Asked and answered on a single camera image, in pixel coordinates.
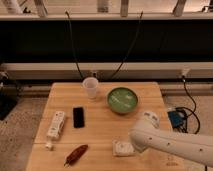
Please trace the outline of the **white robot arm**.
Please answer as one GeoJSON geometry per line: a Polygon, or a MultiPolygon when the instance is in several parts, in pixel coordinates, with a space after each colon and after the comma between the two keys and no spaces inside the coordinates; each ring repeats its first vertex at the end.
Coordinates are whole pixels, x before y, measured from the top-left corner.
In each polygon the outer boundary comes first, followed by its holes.
{"type": "Polygon", "coordinates": [[[159,125],[156,113],[142,113],[129,131],[132,146],[138,152],[154,148],[213,167],[213,136],[161,130],[159,125]]]}

